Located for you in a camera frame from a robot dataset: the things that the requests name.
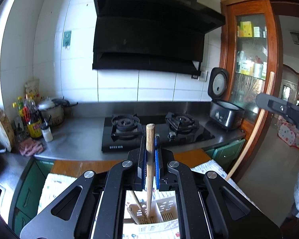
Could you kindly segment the yellow capped oil bottle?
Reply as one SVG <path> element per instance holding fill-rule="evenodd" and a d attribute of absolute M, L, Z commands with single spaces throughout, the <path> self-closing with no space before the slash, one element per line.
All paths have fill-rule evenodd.
<path fill-rule="evenodd" d="M 18 96 L 17 101 L 12 103 L 12 106 L 14 109 L 17 109 L 17 112 L 18 112 L 19 116 L 21 117 L 23 127 L 25 127 L 25 117 L 24 117 L 24 113 L 23 113 L 23 107 L 24 107 L 23 98 L 21 96 Z"/>

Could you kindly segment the steel pressure cooker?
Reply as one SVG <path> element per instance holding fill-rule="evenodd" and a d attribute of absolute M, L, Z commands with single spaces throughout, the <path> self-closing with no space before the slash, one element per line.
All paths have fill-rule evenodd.
<path fill-rule="evenodd" d="M 56 127 L 64 122 L 64 109 L 71 109 L 76 105 L 78 105 L 78 102 L 70 103 L 64 98 L 46 98 L 38 103 L 38 110 L 50 126 Z"/>

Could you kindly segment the wall power socket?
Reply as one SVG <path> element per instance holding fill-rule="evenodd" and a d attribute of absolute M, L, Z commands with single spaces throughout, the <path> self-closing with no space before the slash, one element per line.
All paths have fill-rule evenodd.
<path fill-rule="evenodd" d="M 203 70 L 199 76 L 199 80 L 202 82 L 206 82 L 208 77 L 208 71 L 207 70 Z"/>

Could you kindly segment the dark soy sauce bottle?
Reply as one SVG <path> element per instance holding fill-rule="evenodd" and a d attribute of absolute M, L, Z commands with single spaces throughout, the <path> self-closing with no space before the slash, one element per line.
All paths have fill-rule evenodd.
<path fill-rule="evenodd" d="M 23 113 L 30 137 L 33 139 L 41 138 L 41 116 L 35 104 L 35 101 L 28 94 L 26 95 L 26 100 L 24 102 Z"/>

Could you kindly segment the black gas stove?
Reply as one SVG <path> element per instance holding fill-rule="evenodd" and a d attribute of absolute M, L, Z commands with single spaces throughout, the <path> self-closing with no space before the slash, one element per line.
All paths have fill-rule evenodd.
<path fill-rule="evenodd" d="M 154 125 L 154 134 L 161 147 L 174 147 L 214 139 L 215 136 L 185 113 L 169 112 L 166 115 L 116 115 L 104 122 L 101 151 L 103 153 L 128 152 L 139 148 L 146 137 L 146 127 Z"/>

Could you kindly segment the dark wooden chopstick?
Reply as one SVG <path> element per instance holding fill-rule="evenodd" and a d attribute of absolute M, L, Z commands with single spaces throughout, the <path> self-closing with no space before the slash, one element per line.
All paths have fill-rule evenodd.
<path fill-rule="evenodd" d="M 149 123 L 146 125 L 146 150 L 147 150 L 147 167 L 146 167 L 146 191 L 147 191 L 147 205 L 146 212 L 150 219 L 150 208 L 152 203 L 153 192 L 153 175 L 154 175 L 154 139 L 155 139 L 155 125 Z"/>

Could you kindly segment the white plastic utensil caddy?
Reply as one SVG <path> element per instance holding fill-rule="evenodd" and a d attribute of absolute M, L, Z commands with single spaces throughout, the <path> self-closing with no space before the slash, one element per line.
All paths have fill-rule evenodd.
<path fill-rule="evenodd" d="M 137 204 L 130 204 L 126 209 L 135 224 L 163 223 L 178 218 L 174 196 L 152 201 L 149 217 L 146 216 L 146 203 L 141 203 L 141 207 L 143 210 L 140 210 Z"/>

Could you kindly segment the wooden glass cabinet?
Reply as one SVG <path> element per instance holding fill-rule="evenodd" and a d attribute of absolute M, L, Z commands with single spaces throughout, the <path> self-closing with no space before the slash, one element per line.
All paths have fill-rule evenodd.
<path fill-rule="evenodd" d="M 241 129 L 252 132 L 259 115 L 256 96 L 265 92 L 269 74 L 281 78 L 282 38 L 273 9 L 276 0 L 229 0 L 221 10 L 226 24 L 221 34 L 220 66 L 229 73 L 225 98 L 245 110 Z"/>

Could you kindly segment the black range hood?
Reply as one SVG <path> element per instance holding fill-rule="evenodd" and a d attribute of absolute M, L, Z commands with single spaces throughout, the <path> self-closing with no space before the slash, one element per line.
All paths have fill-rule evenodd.
<path fill-rule="evenodd" d="M 226 22 L 197 0 L 94 0 L 95 70 L 199 76 L 205 36 Z"/>

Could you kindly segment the white patterned table cloth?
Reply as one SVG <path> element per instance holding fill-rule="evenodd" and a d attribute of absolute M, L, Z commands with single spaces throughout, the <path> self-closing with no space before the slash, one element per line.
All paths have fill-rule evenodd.
<path fill-rule="evenodd" d="M 52 170 L 47 175 L 45 184 L 42 189 L 42 194 L 39 200 L 38 211 L 39 214 L 44 208 L 46 208 L 57 196 L 59 196 L 68 186 L 70 186 L 80 175 L 87 170 L 93 170 L 96 173 L 102 173 L 110 170 L 115 164 L 122 160 L 114 161 L 62 161 L 57 160 L 54 162 Z M 178 160 L 189 166 L 192 171 L 205 174 L 209 170 L 217 172 L 221 177 L 227 177 L 227 173 L 224 169 L 212 159 L 198 160 L 196 162 L 186 162 Z M 252 202 L 247 195 L 238 187 L 238 185 L 230 178 L 229 184 L 234 187 L 240 194 L 246 199 Z M 146 192 L 135 192 L 141 205 L 145 206 L 147 200 Z M 174 196 L 173 192 L 158 192 L 156 188 L 153 188 L 152 200 L 160 200 L 166 197 Z M 136 204 L 131 192 L 126 193 L 125 206 L 130 204 Z"/>

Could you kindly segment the pink cloth rag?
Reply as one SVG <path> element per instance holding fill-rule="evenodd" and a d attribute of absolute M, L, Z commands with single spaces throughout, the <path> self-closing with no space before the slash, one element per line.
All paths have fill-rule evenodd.
<path fill-rule="evenodd" d="M 19 152 L 24 157 L 31 157 L 44 151 L 43 144 L 39 141 L 28 138 L 19 143 Z"/>

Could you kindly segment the black rice cooker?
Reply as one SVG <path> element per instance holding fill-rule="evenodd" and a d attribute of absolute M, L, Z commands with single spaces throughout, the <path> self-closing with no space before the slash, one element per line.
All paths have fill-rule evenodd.
<path fill-rule="evenodd" d="M 213 68 L 207 90 L 212 99 L 209 117 L 226 131 L 240 127 L 245 112 L 243 108 L 222 99 L 227 91 L 228 80 L 226 69 Z"/>

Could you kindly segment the small white jar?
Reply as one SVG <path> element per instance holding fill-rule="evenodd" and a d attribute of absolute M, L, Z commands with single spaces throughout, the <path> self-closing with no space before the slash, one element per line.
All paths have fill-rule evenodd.
<path fill-rule="evenodd" d="M 41 124 L 41 132 L 44 140 L 46 142 L 51 142 L 53 140 L 53 135 L 50 129 L 50 126 L 47 122 Z"/>

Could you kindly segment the round wooden cutting board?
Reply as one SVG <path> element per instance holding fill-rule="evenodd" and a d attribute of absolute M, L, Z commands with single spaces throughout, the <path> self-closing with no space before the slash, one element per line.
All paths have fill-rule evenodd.
<path fill-rule="evenodd" d="M 0 108 L 0 145 L 11 152 L 14 142 L 15 136 L 9 118 Z"/>

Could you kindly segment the green wall hook sticker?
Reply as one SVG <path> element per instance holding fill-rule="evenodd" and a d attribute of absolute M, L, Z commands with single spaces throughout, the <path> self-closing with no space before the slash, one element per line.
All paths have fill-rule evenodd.
<path fill-rule="evenodd" d="M 63 35 L 62 47 L 68 49 L 71 44 L 71 31 L 65 31 Z"/>

